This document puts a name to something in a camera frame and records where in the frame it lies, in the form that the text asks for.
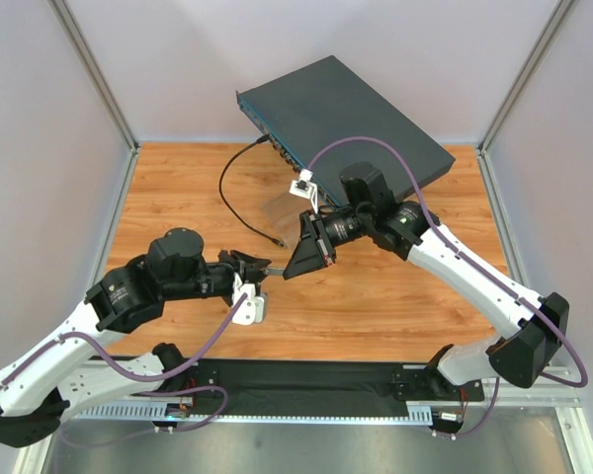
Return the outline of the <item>silver SFP module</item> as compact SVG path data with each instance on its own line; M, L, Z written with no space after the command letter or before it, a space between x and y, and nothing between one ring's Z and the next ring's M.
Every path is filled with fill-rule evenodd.
M282 276L285 269L283 268L266 268L263 270L264 275L266 276Z

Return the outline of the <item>blue-faced grey network switch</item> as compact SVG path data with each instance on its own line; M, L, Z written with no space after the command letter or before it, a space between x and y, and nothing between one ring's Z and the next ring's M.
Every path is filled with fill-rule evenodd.
M333 55L237 96L240 110L319 195L344 205L341 172L369 162L398 199L452 168L454 157Z

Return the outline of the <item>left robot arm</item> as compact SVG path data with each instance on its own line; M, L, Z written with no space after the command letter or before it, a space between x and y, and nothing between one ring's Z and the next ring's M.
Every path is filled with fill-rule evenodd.
M232 250L214 263L203 257L201 235L174 228L145 254L111 270L73 312L25 355L0 369L0 443L26 447L72 416L125 395L179 396L192 366L230 323L265 316L260 286L268 259ZM219 297L229 307L215 334L190 358L173 344L124 362L107 346L162 316L168 301Z

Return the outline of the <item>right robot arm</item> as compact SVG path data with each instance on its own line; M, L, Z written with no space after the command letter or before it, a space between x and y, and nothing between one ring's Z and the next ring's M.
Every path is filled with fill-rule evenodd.
M309 200L299 216L296 248L283 271L285 279L325 269L336 249L362 237L446 283L492 325L496 334L467 345L447 345L428 364L436 388L462 386L500 377L529 388L562 345L568 302L558 293L546 297L502 274L425 210L417 201L399 201L382 172L367 162L341 175L348 203L330 210L317 202L312 172L303 170L290 193Z

